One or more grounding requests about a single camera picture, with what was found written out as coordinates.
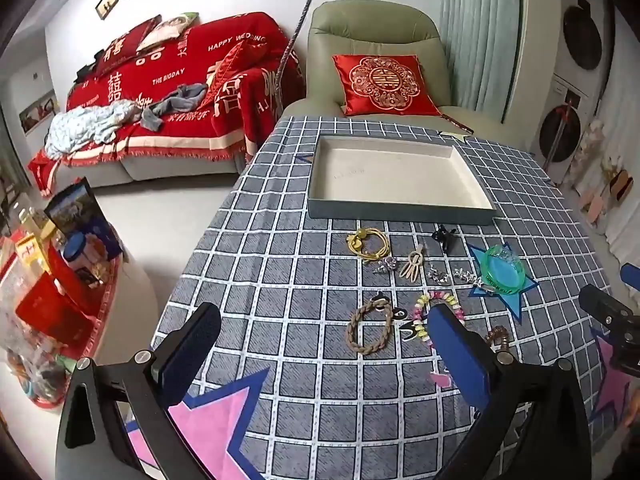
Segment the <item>green transparent bangle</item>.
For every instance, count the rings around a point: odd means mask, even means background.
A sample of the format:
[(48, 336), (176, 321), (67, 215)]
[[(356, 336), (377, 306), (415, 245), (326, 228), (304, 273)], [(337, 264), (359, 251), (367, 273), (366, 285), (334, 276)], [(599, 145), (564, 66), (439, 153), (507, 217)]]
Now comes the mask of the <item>green transparent bangle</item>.
[(519, 292), (526, 279), (523, 263), (508, 245), (489, 247), (480, 258), (480, 275), (483, 282), (500, 294)]

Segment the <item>black hair claw clip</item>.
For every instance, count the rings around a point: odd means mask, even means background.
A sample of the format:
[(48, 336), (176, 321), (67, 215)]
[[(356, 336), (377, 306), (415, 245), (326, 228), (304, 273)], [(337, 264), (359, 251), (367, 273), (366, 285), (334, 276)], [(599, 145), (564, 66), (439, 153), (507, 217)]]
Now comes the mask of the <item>black hair claw clip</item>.
[(440, 224), (432, 233), (432, 239), (439, 244), (445, 255), (449, 255), (450, 250), (454, 247), (454, 243), (457, 239), (457, 230), (447, 229), (446, 226)]

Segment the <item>beige hair clip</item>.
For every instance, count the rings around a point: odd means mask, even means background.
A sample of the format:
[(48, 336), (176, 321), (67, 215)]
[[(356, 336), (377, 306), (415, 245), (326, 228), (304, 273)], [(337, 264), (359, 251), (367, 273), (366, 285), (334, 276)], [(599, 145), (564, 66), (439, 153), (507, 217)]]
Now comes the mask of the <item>beige hair clip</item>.
[(422, 244), (417, 244), (416, 248), (414, 248), (413, 251), (408, 255), (407, 261), (401, 267), (399, 276), (409, 281), (410, 283), (415, 283), (418, 278), (420, 278), (420, 272), (423, 268), (423, 263), (424, 246)]

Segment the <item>silver pink gem brooch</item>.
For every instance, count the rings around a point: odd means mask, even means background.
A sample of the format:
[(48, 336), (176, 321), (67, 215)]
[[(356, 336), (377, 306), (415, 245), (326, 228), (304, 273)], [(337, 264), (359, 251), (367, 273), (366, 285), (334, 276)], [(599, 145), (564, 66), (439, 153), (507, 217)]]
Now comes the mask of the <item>silver pink gem brooch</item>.
[(378, 262), (373, 270), (374, 274), (393, 274), (398, 267), (398, 261), (394, 256), (387, 256)]

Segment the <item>grey jewelry tray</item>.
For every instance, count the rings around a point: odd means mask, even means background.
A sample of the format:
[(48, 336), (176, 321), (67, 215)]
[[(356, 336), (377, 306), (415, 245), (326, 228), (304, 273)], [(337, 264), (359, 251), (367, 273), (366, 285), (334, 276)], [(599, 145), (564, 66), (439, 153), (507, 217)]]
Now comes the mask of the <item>grey jewelry tray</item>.
[(318, 137), (307, 191), (314, 219), (487, 226), (495, 206), (455, 146), (376, 138)]

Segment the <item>red tray with clutter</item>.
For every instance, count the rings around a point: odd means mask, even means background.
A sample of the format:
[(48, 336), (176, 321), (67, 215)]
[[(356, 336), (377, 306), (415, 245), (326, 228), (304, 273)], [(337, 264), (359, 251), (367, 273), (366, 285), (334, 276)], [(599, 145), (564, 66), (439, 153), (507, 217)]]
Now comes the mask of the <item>red tray with clutter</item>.
[(87, 179), (43, 209), (16, 202), (1, 228), (1, 349), (38, 408), (56, 408), (82, 356), (96, 351), (124, 246)]

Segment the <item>lower washing machine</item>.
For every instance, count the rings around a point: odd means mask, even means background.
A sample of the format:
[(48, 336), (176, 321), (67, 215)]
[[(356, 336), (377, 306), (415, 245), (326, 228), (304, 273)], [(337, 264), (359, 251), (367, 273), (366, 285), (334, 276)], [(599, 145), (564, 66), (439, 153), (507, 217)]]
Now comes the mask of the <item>lower washing machine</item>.
[(570, 169), (596, 99), (553, 76), (530, 152), (549, 179), (561, 184)]

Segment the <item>blue checkered tablecloth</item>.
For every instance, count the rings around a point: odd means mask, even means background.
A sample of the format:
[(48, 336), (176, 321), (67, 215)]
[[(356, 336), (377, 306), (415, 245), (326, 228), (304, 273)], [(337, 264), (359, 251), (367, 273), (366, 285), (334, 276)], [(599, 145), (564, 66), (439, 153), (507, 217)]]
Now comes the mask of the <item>blue checkered tablecloth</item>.
[[(370, 120), (281, 120), (209, 223), (157, 325), (161, 342), (199, 304), (216, 304), (221, 331), (186, 397), (192, 422), (229, 402), (233, 468), (247, 479), (429, 479), (472, 426), (457, 388), (437, 385), (444, 363), (416, 320), (424, 297), (445, 299), (465, 325), (508, 331), (511, 352), (530, 364), (573, 363), (594, 448), (615, 431), (600, 404), (599, 325), (578, 304), (588, 284), (608, 287), (584, 228), (529, 154), (497, 142), (458, 145), (496, 207), (489, 226), (456, 226), (449, 255), (431, 223), (380, 221), (399, 261), (417, 244), (426, 261), (415, 283), (374, 274), (349, 251), (356, 220), (307, 212), (311, 155), (322, 134), (448, 144), (428, 129)], [(526, 273), (512, 295), (452, 276), (480, 275), (480, 258), (508, 245)], [(429, 281), (434, 266), (448, 285)]]

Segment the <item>upper dryer machine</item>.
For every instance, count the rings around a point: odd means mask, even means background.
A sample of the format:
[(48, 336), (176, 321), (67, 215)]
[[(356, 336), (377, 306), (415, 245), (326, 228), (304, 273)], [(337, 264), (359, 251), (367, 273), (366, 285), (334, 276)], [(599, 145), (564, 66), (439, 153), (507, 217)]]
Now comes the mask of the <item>upper dryer machine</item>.
[(561, 0), (560, 25), (554, 73), (584, 96), (595, 99), (608, 58), (605, 0)]

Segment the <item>light blue blanket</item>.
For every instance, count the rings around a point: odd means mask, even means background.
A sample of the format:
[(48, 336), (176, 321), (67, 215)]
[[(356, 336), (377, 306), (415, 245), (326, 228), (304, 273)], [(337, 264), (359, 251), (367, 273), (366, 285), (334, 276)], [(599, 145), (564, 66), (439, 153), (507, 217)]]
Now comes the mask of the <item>light blue blanket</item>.
[(117, 131), (140, 116), (137, 103), (114, 101), (107, 106), (78, 106), (52, 119), (43, 151), (50, 159), (74, 154), (87, 144), (105, 144)]

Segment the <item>teal curtain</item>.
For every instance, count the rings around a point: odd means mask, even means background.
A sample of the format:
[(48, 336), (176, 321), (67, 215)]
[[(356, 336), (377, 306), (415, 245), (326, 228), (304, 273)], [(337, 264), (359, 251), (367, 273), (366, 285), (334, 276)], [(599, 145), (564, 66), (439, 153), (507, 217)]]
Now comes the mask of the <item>teal curtain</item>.
[(454, 104), (503, 120), (520, 42), (522, 0), (442, 0), (440, 38)]

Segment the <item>red embroidered cushion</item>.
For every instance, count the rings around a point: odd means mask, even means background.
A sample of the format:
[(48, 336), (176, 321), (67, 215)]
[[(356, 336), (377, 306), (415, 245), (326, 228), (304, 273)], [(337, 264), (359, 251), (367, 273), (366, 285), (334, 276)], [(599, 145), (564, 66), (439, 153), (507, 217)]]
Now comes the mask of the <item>red embroidered cushion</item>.
[(343, 112), (442, 117), (415, 55), (332, 56), (344, 92)]

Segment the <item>grey cloth on sofa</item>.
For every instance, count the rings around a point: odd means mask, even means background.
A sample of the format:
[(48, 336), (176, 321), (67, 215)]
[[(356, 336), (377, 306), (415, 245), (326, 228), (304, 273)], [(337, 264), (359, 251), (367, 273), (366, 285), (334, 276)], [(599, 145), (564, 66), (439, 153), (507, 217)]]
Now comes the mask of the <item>grey cloth on sofa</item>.
[(151, 103), (142, 110), (141, 127), (157, 132), (162, 128), (165, 115), (192, 112), (201, 104), (207, 90), (206, 84), (180, 84), (176, 90), (168, 93), (163, 99)]

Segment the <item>sofa with red blanket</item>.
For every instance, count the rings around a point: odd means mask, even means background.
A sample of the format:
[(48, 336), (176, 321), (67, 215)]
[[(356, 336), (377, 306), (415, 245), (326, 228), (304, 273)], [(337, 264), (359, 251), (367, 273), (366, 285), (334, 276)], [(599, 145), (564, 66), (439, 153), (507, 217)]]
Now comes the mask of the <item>sofa with red blanket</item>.
[(288, 37), (253, 12), (191, 26), (145, 47), (155, 18), (114, 39), (93, 72), (70, 89), (28, 169), (44, 196), (58, 168), (92, 166), (115, 185), (178, 174), (240, 171), (278, 121), (277, 106), (303, 99), (298, 58), (281, 60)]

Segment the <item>floor lamp with braided pole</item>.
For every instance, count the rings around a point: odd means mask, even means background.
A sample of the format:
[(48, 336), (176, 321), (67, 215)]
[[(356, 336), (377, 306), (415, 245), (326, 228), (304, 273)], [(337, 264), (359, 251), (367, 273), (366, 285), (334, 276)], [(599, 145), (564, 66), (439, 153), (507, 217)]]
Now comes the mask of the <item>floor lamp with braided pole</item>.
[(299, 15), (299, 20), (294, 29), (293, 35), (290, 41), (288, 42), (288, 45), (286, 46), (280, 59), (280, 64), (276, 73), (276, 80), (274, 81), (274, 88), (276, 89), (276, 115), (278, 117), (282, 115), (282, 112), (284, 110), (282, 80), (283, 80), (285, 67), (288, 65), (288, 60), (290, 59), (291, 54), (293, 53), (296, 40), (300, 34), (300, 31), (303, 28), (303, 24), (305, 23), (307, 14), (309, 12), (311, 3), (313, 1), (314, 0), (306, 0), (302, 13)]

